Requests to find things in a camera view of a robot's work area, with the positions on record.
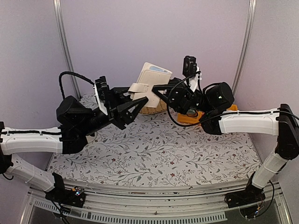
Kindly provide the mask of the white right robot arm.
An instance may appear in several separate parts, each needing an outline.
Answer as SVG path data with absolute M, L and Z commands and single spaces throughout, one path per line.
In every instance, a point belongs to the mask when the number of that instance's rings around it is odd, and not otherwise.
M 199 124 L 210 135 L 261 133 L 276 136 L 276 146 L 252 175 L 248 187 L 263 189 L 289 160 L 299 155 L 299 118 L 287 104 L 264 111 L 231 111 L 229 107 L 234 96 L 225 82 L 193 91 L 183 80 L 175 78 L 168 84 L 154 85 L 152 92 L 178 113 L 187 114 L 190 109 L 203 112 Z

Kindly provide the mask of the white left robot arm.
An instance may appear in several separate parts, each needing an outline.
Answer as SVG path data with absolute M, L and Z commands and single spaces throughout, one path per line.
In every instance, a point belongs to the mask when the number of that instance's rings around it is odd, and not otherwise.
M 98 130 L 113 124 L 123 130 L 132 123 L 148 98 L 132 100 L 127 87 L 95 91 L 98 107 L 87 108 L 73 96 L 66 97 L 57 108 L 60 127 L 38 130 L 18 130 L 0 124 L 0 172 L 17 176 L 45 192 L 63 189 L 61 176 L 49 174 L 24 161 L 20 152 L 50 152 L 76 154 Z

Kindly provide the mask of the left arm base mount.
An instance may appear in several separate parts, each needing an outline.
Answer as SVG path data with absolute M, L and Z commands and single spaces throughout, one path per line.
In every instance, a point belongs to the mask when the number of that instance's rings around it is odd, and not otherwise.
M 46 191 L 45 198 L 59 204 L 83 208 L 86 198 L 85 190 L 78 186 L 67 189 L 61 175 L 52 173 L 52 176 L 54 177 L 54 189 Z

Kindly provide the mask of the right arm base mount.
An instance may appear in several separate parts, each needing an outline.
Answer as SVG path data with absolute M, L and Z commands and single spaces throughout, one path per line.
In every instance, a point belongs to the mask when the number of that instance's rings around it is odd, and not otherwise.
M 253 177 L 248 180 L 248 183 L 244 190 L 227 193 L 225 195 L 224 201 L 229 208 L 257 203 L 259 201 L 263 201 L 266 198 L 263 189 L 259 189 L 252 184 L 252 179 Z

